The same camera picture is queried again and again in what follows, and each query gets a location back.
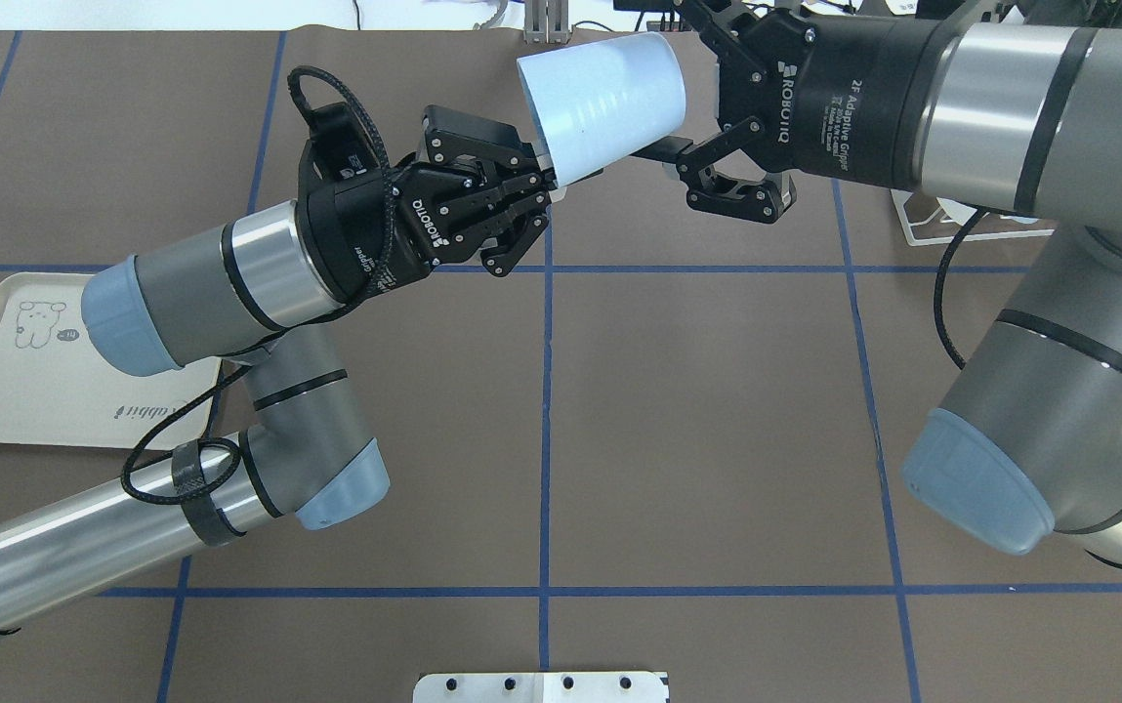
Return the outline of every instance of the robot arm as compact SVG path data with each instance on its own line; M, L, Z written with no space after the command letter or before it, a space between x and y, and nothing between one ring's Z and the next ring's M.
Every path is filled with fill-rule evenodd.
M423 115L421 150L390 168L353 100L297 100L311 139L296 201L89 281L84 323L105 360L155 374L229 358L245 367L260 423L0 525L0 638L272 519L296 512L322 529L387 492L332 340L311 323L475 253L506 276L546 228L555 182L513 126L439 107Z
M1065 223L904 478L994 548L1055 530L1122 570L1122 30L674 3L717 54L723 132L640 155L677 165L691 207L773 222L799 169ZM714 172L736 148L764 182Z

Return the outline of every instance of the cartoon bunny drawing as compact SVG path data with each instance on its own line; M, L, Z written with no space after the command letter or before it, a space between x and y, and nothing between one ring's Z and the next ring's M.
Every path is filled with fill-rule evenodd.
M40 349L46 345L64 309L65 303L43 303L39 299L19 303L15 346Z

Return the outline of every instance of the tray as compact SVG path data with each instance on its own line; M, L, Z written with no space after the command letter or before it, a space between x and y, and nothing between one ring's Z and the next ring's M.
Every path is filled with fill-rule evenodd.
M96 354L79 298L91 276L20 272L0 284L0 443L130 448L217 382L218 359L137 378ZM148 445L172 450L204 431L209 404Z

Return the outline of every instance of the light blue joint cap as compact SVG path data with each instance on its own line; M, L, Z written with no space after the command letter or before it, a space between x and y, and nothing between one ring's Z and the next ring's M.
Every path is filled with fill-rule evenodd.
M921 502L1008 555L1026 555L1056 529L1047 500L996 444L936 408L908 453L903 480Z
M370 440L339 475L301 506L296 517L305 529L328 528L373 508L390 485L383 455L378 453L378 440Z
M80 306L92 346L119 372L150 377L182 368L166 351L145 306L135 253L92 276Z

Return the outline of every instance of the white metal plate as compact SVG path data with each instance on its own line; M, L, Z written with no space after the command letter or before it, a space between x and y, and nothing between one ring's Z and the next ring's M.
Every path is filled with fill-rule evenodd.
M659 672L430 675L414 686L413 703L668 703L668 681Z
M955 232L959 231L964 222L955 222L950 216L951 213L947 210L948 206L955 214L960 216L964 216L964 212L972 215L972 209L967 206L960 205L960 207L964 207L964 212L957 212L954 205L949 205L950 201L948 201L948 205L945 205L941 201L936 200L936 197L923 194L891 191L891 201L894 203L894 214L899 215L900 226L903 228L903 237L909 246L949 244L950 240L955 237ZM928 213L932 210L932 215L913 222L908 210L919 210L922 203L928 203L923 212ZM982 229L990 226L990 223L995 223L995 231L984 231L981 234L973 234L964 241L1050 237L1056 231L1055 220L988 215L982 223Z
M96 354L79 307L91 276L20 272L0 284L0 443L131 448L212 387L218 360L136 378ZM204 431L209 405L149 444L172 450Z

